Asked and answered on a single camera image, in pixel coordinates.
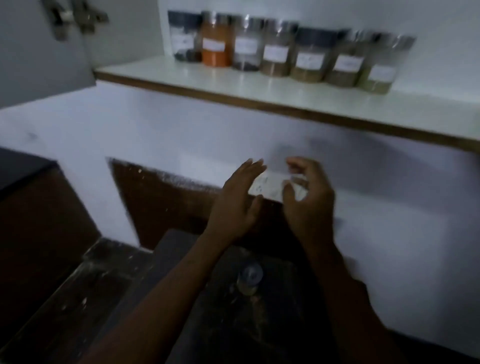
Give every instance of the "label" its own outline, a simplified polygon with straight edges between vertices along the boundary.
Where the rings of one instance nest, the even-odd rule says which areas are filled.
[[[177,53],[179,50],[193,49],[192,34],[172,34],[172,50]]]
[[[212,52],[223,52],[225,50],[225,42],[204,38],[203,48]]]
[[[319,70],[324,63],[324,58],[325,55],[323,53],[312,54],[299,52],[295,66],[304,70]]]
[[[235,38],[235,53],[238,54],[256,54],[258,49],[258,40],[238,36]]]
[[[288,57],[288,47],[265,46],[264,60],[276,63],[285,63]]]
[[[336,59],[334,71],[352,72],[356,73],[360,71],[361,64],[363,63],[363,57],[345,56],[339,55]]]
[[[368,79],[377,82],[391,84],[395,80],[396,68],[389,66],[380,66],[378,64],[372,67]]]

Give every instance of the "white shelf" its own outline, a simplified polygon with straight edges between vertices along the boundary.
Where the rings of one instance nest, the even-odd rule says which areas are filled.
[[[354,119],[359,122],[371,121],[378,125],[450,136],[467,142],[480,142],[480,104],[476,103],[395,91],[385,96],[371,95],[361,90],[342,89],[327,84],[303,84],[288,77],[270,78],[258,72],[242,73],[233,69],[213,69],[201,64],[181,63],[169,56],[102,67],[96,69],[96,74],[99,79],[109,81],[112,80],[106,75],[261,102],[265,103],[265,107],[260,109],[270,112],[288,115],[288,112],[276,110],[275,106],[279,109],[288,107]],[[412,138],[429,141],[428,138],[415,136]],[[455,142],[440,144],[457,146]],[[476,149],[476,147],[458,147]]]

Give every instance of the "orange spice jar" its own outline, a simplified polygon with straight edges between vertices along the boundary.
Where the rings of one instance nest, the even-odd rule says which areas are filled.
[[[202,12],[202,62],[210,67],[232,65],[232,17],[219,12]]]

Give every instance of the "wooden shelf edge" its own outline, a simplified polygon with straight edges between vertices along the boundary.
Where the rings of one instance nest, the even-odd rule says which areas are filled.
[[[98,80],[480,153],[480,141],[94,71]]]

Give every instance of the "glass jar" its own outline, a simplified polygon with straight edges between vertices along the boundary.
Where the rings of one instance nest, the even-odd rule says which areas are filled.
[[[353,87],[374,33],[363,30],[340,31],[337,46],[327,67],[325,81],[339,87]]]
[[[298,22],[267,19],[265,22],[265,48],[260,72],[273,77],[288,76],[289,57],[295,40]]]
[[[184,62],[202,61],[202,42],[199,35],[202,16],[190,12],[168,11],[173,56]]]
[[[264,20],[251,15],[233,17],[233,64],[240,71],[258,71],[264,50]]]
[[[330,51],[338,38],[333,30],[299,28],[292,52],[290,77],[301,82],[320,82]]]
[[[360,71],[357,87],[376,94],[387,94],[415,40],[414,36],[377,33]]]
[[[232,17],[219,12],[202,12],[202,62],[210,67],[232,65]]]

